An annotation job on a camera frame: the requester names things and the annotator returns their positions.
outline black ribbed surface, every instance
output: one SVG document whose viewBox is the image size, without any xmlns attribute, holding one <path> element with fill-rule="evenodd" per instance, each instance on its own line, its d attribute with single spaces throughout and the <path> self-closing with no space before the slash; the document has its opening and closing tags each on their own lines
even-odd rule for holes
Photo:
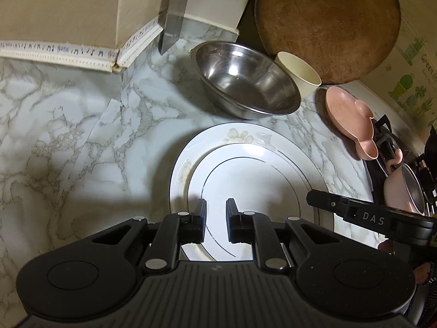
<svg viewBox="0 0 437 328">
<path fill-rule="evenodd" d="M 400 316 L 367 323 L 330 317 L 303 301 L 287 277 L 263 273 L 253 262 L 180 262 L 173 273 L 148 277 L 128 304 L 105 317 L 83 323 L 57 323 L 32 316 L 21 326 L 412 327 Z"/>
</svg>

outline yellow wallpaper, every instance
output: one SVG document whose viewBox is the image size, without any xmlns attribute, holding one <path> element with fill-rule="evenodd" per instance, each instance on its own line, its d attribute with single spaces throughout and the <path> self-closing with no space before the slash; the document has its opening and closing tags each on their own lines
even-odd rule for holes
<svg viewBox="0 0 437 328">
<path fill-rule="evenodd" d="M 437 0 L 399 0 L 401 29 L 388 58 L 361 81 L 426 140 L 437 126 Z"/>
</svg>

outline pink plastic dish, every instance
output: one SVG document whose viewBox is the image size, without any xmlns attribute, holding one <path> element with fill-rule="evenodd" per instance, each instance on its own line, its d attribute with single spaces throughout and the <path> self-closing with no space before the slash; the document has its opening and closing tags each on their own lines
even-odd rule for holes
<svg viewBox="0 0 437 328">
<path fill-rule="evenodd" d="M 345 90 L 331 86 L 326 92 L 326 109 L 332 123 L 355 142 L 358 156 L 363 160 L 378 158 L 373 138 L 373 112 L 361 100 Z"/>
</svg>

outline gas stove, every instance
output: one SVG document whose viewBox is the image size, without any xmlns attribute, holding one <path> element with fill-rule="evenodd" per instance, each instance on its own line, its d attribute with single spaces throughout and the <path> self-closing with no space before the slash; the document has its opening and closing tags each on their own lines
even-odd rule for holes
<svg viewBox="0 0 437 328">
<path fill-rule="evenodd" d="M 374 136 L 373 140 L 379 151 L 378 158 L 371 161 L 363 161 L 372 189 L 374 203 L 384 205 L 384 181 L 388 174 L 385 165 L 388 160 L 395 158 L 396 149 L 401 149 L 403 153 L 403 163 L 407 163 L 415 173 L 422 188 L 425 199 L 425 214 L 432 216 L 437 213 L 437 192 L 436 181 L 434 181 L 423 155 L 418 156 L 408 147 L 399 137 L 393 134 L 392 126 L 386 115 L 378 121 L 373 121 Z"/>
</svg>

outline metal bowl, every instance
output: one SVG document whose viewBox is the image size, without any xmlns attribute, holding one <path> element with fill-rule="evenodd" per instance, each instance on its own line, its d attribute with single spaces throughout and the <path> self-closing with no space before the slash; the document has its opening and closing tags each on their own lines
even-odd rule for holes
<svg viewBox="0 0 437 328">
<path fill-rule="evenodd" d="M 191 52 L 208 97 L 243 119 L 289 115 L 300 105 L 291 76 L 264 54 L 236 43 L 208 41 Z"/>
</svg>

